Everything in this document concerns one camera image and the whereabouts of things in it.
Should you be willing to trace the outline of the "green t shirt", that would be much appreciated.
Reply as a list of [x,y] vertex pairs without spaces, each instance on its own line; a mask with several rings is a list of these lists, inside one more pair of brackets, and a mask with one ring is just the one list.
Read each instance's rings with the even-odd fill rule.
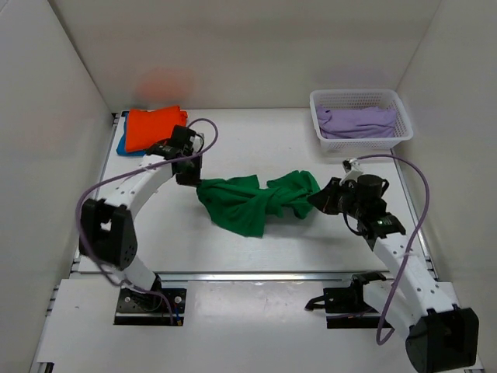
[[299,220],[312,210],[308,197],[320,190],[308,171],[294,170],[266,182],[262,188],[256,175],[208,179],[196,187],[199,202],[218,227],[244,237],[263,237],[266,218],[282,218],[286,211]]

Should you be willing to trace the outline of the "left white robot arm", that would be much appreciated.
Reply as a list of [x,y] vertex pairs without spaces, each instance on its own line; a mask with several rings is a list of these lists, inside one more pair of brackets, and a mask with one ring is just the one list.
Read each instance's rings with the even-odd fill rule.
[[153,144],[138,167],[85,191],[76,207],[79,252],[114,286],[129,288],[144,309],[162,302],[158,275],[137,255],[134,219],[152,195],[169,180],[194,187],[200,182],[202,155],[209,146],[203,134],[176,126]]

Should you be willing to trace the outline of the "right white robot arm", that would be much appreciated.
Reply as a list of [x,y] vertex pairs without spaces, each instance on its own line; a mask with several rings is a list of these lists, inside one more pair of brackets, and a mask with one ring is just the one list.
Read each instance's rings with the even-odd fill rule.
[[405,341],[409,361],[417,372],[442,372],[470,367],[477,360],[479,320],[461,308],[412,255],[401,222],[383,199],[387,180],[375,175],[342,181],[333,177],[323,190],[308,197],[320,212],[353,218],[353,233],[395,277],[377,272],[354,274],[346,288],[326,288],[310,300],[307,310],[325,309],[330,318],[376,311]]

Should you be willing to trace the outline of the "folded orange t shirt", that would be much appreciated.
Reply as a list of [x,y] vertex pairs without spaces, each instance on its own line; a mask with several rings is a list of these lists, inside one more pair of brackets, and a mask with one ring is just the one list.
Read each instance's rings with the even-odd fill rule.
[[158,110],[129,111],[126,119],[124,150],[127,153],[144,151],[154,143],[170,138],[175,126],[185,127],[188,113],[179,106]]

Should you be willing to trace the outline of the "folded blue t shirt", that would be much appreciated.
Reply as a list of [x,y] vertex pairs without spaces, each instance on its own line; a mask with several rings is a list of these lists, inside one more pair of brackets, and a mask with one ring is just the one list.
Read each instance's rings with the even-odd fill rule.
[[126,150],[126,140],[127,140],[127,118],[128,118],[128,111],[125,111],[122,113],[122,117],[124,118],[124,124],[123,124],[123,135],[121,136],[119,143],[116,148],[116,153],[119,156],[125,156],[125,157],[142,157],[145,155],[144,150],[140,151],[135,151],[135,152],[128,152]]

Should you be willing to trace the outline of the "purple t shirt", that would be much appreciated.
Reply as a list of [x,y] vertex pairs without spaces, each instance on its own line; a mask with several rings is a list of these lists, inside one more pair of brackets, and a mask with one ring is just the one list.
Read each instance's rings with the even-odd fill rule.
[[337,110],[319,106],[318,126],[327,139],[391,138],[394,136],[397,111],[378,106]]

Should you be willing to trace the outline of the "white plastic basket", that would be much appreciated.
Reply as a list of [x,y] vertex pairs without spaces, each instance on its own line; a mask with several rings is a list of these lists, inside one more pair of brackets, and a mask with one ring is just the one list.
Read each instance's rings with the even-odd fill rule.
[[413,137],[403,102],[391,89],[315,90],[310,109],[325,151],[388,150]]

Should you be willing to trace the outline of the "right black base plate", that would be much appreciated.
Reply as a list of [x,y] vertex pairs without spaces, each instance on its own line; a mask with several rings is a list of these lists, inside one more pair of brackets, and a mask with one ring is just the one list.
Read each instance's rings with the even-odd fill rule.
[[376,329],[379,312],[364,301],[363,290],[367,284],[386,280],[377,271],[354,274],[345,287],[324,288],[322,295],[310,299],[304,309],[323,309],[328,329]]

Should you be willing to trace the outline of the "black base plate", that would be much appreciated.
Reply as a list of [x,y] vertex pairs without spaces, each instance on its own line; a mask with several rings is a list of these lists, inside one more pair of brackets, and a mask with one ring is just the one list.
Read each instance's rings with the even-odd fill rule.
[[363,290],[367,284],[386,280],[377,271],[354,274],[345,287],[324,288],[322,295],[310,299],[304,309],[323,309],[328,329],[376,329],[379,312],[364,301]]
[[114,325],[118,326],[183,326],[186,288],[163,288],[169,309],[163,299],[122,288],[116,303]]

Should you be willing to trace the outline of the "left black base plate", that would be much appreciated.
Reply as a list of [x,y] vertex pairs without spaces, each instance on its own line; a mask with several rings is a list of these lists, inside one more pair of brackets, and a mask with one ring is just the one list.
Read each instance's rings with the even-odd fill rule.
[[122,288],[116,303],[114,325],[118,326],[183,326],[186,288],[163,288],[169,309],[163,299]]

